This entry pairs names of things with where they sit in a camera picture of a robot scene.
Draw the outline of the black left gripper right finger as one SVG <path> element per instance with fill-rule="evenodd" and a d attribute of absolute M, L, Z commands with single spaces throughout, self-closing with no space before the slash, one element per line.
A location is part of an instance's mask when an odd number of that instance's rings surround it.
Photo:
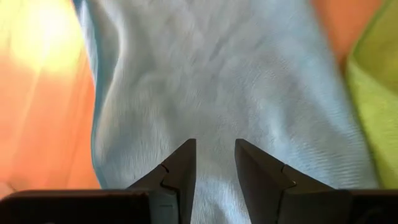
<path fill-rule="evenodd" d="M 284 164 L 244 139 L 238 179 L 252 224 L 347 224 L 351 195 Z"/>

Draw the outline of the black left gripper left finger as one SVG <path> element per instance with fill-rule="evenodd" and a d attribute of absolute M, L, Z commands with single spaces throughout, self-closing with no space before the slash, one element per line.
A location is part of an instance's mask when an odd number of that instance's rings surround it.
<path fill-rule="evenodd" d="M 190 224 L 196 176 L 196 140 L 188 139 L 128 189 L 146 192 L 150 224 Z"/>

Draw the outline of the light blue microfiber towel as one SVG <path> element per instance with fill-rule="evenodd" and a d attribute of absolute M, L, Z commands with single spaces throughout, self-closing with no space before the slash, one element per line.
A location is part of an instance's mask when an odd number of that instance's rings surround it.
<path fill-rule="evenodd" d="M 379 187 L 307 0 L 72 0 L 95 85 L 91 157 L 123 189 L 197 141 L 193 224 L 248 224 L 234 143 L 334 188 Z"/>

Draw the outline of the lime yellow-green microfiber towel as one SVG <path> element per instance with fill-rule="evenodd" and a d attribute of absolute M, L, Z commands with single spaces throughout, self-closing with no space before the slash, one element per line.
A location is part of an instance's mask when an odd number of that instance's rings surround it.
<path fill-rule="evenodd" d="M 385 0 L 358 39 L 346 80 L 381 183 L 398 189 L 398 0 Z"/>

